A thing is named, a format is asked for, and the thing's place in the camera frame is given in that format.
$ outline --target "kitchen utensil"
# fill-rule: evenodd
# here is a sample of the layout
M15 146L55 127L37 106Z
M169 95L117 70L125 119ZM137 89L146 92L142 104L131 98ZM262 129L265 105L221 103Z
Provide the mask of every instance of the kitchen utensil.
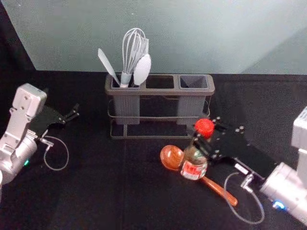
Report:
M133 80L135 85L141 85L144 81L146 81L151 66L152 66L151 57L149 54L145 54L138 61L134 69Z
M143 30L133 28L126 32L122 43L124 69L120 78L121 88L128 87L132 72L146 49L148 48L146 48L146 37Z
M100 59L100 61L102 62L102 64L105 66L106 70L108 71L108 73L114 78L114 80L116 81L116 83L118 85L120 85L120 82L114 72L113 67L111 66L109 60L107 59L106 55L104 54L104 52L102 51L102 49L98 49L98 57Z
M174 145L167 145L160 152L161 163L169 170L179 171L183 158L184 152ZM229 192L226 192L226 197L224 197L224 189L214 181L205 176L201 178L201 181L203 181L218 195L227 199L232 206L236 206L238 204L237 199L233 197Z

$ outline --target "whisk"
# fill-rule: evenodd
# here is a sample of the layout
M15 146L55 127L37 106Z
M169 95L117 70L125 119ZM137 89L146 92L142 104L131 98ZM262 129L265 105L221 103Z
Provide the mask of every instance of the whisk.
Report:
M143 30L132 28L128 30L123 38L123 66L121 73L120 87L127 88L131 79L132 72L139 59L148 53L149 40Z

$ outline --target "white spatula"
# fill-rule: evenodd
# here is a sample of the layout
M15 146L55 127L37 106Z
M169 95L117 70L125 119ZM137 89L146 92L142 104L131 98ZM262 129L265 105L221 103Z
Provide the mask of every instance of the white spatula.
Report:
M105 66L106 70L108 71L108 73L114 78L114 80L116 81L116 83L118 85L120 85L120 82L114 72L113 67L111 66L109 60L107 59L106 55L104 54L104 52L99 48L98 49L98 57L100 59L100 61L102 62L102 64Z
M150 68L152 67L152 59L149 54L145 54L136 64L133 74L135 85L141 85L146 81Z

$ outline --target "gray utensil caddy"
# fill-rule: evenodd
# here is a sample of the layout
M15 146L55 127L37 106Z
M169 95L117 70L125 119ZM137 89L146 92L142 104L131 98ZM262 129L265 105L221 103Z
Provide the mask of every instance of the gray utensil caddy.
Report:
M146 82L138 87L120 88L107 75L105 90L112 96L109 100L108 115L111 118L112 138L188 138L188 136L140 136L128 134L129 125L141 126L141 121L176 122L177 125L192 125L200 116L209 115L210 100L215 87L208 74L150 74ZM155 96L176 104L173 115L141 115L142 100L150 105ZM112 135L112 126L123 125L121 136Z

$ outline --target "white cable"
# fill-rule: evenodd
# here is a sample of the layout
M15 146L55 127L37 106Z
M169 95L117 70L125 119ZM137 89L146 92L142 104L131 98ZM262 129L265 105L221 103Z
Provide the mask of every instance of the white cable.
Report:
M52 137L52 136L44 136L44 137L45 137L45 138L51 138L51 139L58 140L59 142L61 142L61 143L64 145L64 147L65 147L65 149L66 149L66 151L67 151L67 160L66 160L65 165L64 165L62 168L55 169L55 168L52 168L52 167L47 163L47 161L46 161L46 155L47 155L47 152L48 152L48 150L49 150L49 148L47 148L46 151L45 151L45 153L44 153L44 162L45 162L45 165L46 165L49 169L51 169L51 170L53 170L53 171L61 171L61 170L65 169L66 166L68 165L68 162L69 162L69 151L68 151L67 145L66 145L61 139L59 139L59 138L55 138L55 137Z
M236 217L238 217L241 221L247 223L247 224L260 224L264 221L264 218L265 218L265 214L264 214L264 209L263 209L263 206L260 202L260 200L258 199L258 197L256 196L256 194L254 192L251 192L252 196L254 197L254 199L257 201L257 204L260 208L260 211L261 211L261 219L258 220L258 221L250 221L248 219L245 219L243 217L241 217L236 211L235 209L231 206L231 204L229 203L228 199L226 198L226 189L227 189L227 183L228 183L228 180L230 177L232 177L233 175L238 175L239 173L238 172L234 172L232 174L230 174L226 180L225 180L225 183L224 183L224 198L228 204L228 206L230 207L230 209L232 210L232 212L236 215Z

